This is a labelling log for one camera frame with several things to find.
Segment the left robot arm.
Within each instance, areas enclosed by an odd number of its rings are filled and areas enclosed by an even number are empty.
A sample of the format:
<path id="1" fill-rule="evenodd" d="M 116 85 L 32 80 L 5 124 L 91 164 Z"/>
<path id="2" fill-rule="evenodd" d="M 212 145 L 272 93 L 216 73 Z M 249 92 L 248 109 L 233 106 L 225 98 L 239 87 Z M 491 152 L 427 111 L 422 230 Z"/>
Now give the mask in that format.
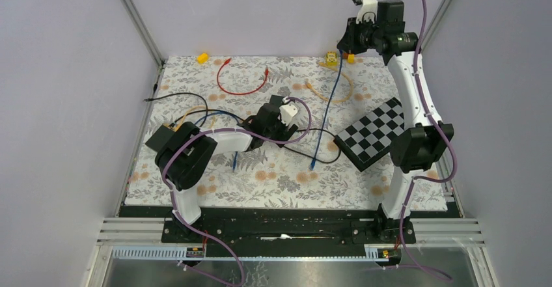
<path id="1" fill-rule="evenodd" d="M 154 163 L 163 183 L 169 188 L 172 214 L 179 221 L 177 234 L 187 242 L 200 238 L 202 225 L 197 220 L 201 208 L 197 184 L 211 158 L 229 152 L 249 152 L 270 142 L 282 147 L 297 142 L 293 123 L 299 98 L 272 96 L 257 114 L 231 128 L 200 128 L 192 122 L 177 130 L 160 126 L 145 145 L 155 152 Z"/>

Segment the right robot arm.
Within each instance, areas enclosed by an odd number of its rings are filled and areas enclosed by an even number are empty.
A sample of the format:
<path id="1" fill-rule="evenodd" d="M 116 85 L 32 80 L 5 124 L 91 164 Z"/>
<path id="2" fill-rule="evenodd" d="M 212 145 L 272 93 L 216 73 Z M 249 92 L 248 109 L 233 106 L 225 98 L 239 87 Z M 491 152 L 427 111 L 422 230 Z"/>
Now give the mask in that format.
<path id="1" fill-rule="evenodd" d="M 390 145 L 394 164 L 390 193 L 378 206 L 373 226 L 376 239 L 388 243 L 409 215 L 414 181 L 441 158 L 454 128 L 434 107 L 422 69 L 421 34 L 405 31 L 403 2 L 353 2 L 359 11 L 348 18 L 337 49 L 348 55 L 376 51 L 394 79 L 404 115 L 404 130 Z"/>

